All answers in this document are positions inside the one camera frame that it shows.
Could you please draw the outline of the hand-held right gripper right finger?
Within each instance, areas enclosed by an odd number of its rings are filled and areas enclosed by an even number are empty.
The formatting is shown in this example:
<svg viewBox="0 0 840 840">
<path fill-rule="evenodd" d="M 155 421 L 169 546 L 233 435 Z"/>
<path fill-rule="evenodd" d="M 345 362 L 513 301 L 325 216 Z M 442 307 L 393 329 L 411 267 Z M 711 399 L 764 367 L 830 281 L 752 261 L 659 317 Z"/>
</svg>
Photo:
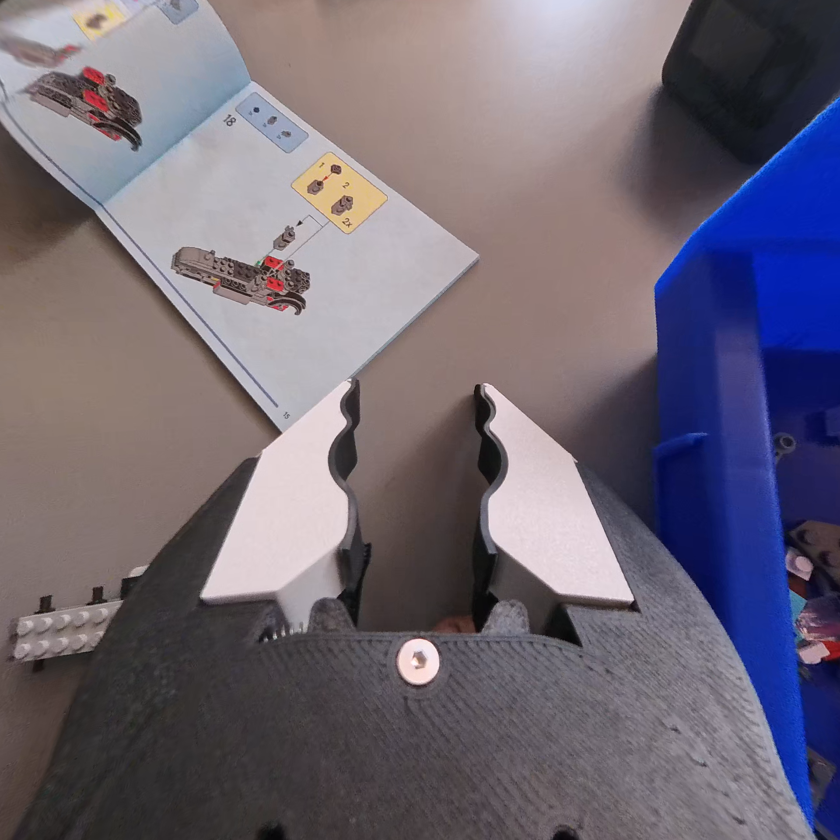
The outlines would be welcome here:
<svg viewBox="0 0 840 840">
<path fill-rule="evenodd" d="M 479 502 L 471 611 L 476 630 L 516 602 L 525 631 L 575 637 L 570 606 L 625 611 L 635 598 L 575 458 L 497 388 L 474 390 Z"/>
</svg>

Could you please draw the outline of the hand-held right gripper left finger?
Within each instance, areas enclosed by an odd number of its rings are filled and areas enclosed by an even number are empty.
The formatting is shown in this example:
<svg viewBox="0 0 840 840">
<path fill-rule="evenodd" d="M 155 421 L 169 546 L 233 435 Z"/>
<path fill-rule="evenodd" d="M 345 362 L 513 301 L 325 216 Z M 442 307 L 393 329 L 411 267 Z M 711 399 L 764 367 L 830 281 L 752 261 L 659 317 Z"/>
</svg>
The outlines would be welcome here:
<svg viewBox="0 0 840 840">
<path fill-rule="evenodd" d="M 336 386 L 259 455 L 201 591 L 209 606 L 272 602 L 282 634 L 304 633 L 323 599 L 358 622 L 371 561 L 348 478 L 361 384 Z"/>
</svg>

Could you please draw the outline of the blue plastic bin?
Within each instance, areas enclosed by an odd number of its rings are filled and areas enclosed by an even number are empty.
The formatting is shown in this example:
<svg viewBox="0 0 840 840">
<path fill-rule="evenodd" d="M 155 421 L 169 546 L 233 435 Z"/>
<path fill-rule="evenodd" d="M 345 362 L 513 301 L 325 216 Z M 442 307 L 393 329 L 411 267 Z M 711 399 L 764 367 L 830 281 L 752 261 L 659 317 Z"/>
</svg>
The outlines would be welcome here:
<svg viewBox="0 0 840 840">
<path fill-rule="evenodd" d="M 689 237 L 655 287 L 657 531 L 762 702 L 806 817 L 838 838 L 838 658 L 795 652 L 785 537 L 838 525 L 839 105 Z"/>
</svg>

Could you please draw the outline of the grey toy brick model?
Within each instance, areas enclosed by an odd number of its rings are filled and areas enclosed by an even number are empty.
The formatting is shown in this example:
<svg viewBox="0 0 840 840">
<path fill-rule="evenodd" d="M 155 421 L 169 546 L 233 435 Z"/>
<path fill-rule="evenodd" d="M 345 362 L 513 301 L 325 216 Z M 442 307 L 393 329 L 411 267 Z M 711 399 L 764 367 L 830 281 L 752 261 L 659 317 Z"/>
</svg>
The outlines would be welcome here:
<svg viewBox="0 0 840 840">
<path fill-rule="evenodd" d="M 132 569 L 122 578 L 117 597 L 111 600 L 102 586 L 92 588 L 87 603 L 64 608 L 54 607 L 51 595 L 42 596 L 35 613 L 13 620 L 6 660 L 39 670 L 52 658 L 91 653 L 147 569 L 147 565 Z"/>
</svg>

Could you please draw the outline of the toy instruction booklet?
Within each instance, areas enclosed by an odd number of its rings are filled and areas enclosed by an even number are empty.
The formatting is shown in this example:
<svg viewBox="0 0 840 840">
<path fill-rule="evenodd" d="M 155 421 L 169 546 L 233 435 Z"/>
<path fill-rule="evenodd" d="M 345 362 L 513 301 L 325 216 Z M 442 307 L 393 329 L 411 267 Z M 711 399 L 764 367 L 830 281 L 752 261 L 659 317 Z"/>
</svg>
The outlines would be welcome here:
<svg viewBox="0 0 840 840">
<path fill-rule="evenodd" d="M 478 255 L 251 80 L 208 2 L 2 2 L 2 125 L 281 432 Z"/>
</svg>

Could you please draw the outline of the pile of red black toy bricks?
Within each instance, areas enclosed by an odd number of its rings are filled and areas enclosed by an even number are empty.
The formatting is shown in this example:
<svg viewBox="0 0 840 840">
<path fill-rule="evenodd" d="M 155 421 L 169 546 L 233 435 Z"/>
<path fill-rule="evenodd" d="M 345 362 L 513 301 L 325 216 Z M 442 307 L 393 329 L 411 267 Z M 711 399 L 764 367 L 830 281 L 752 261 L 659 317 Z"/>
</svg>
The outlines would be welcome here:
<svg viewBox="0 0 840 840">
<path fill-rule="evenodd" d="M 838 782 L 838 431 L 821 412 L 787 413 L 773 446 L 806 744 Z"/>
</svg>

